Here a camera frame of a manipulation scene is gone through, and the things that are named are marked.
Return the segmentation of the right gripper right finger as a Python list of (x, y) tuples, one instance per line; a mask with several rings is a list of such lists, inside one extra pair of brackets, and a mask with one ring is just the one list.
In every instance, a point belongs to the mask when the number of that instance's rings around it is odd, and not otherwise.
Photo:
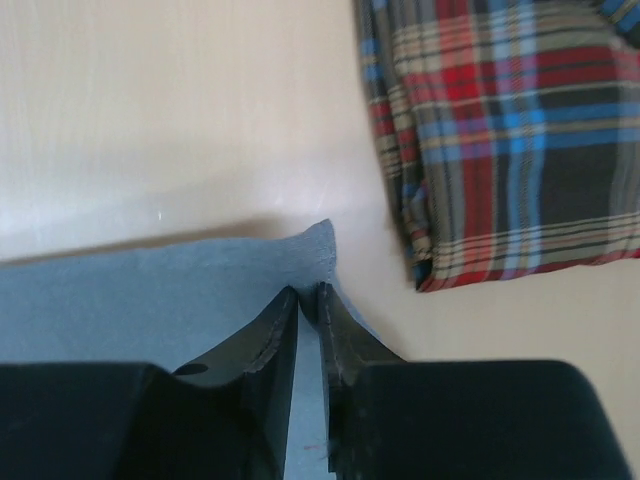
[(339, 479), (629, 479), (589, 380), (557, 360), (407, 361), (317, 290)]

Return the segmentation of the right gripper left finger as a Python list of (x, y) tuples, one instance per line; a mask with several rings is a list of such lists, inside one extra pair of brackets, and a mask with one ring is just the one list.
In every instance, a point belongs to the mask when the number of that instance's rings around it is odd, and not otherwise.
[(281, 290), (213, 349), (150, 363), (1, 368), (5, 479), (280, 479), (298, 334)]

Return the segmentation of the grey long sleeve shirt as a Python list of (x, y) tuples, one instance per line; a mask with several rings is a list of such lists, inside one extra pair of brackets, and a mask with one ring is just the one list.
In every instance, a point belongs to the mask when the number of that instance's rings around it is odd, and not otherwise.
[(5, 268), (1, 368), (116, 362), (175, 371), (291, 288), (298, 334), (288, 438), (327, 428), (317, 290), (330, 284), (342, 299), (335, 268), (329, 221), (281, 240), (198, 241)]

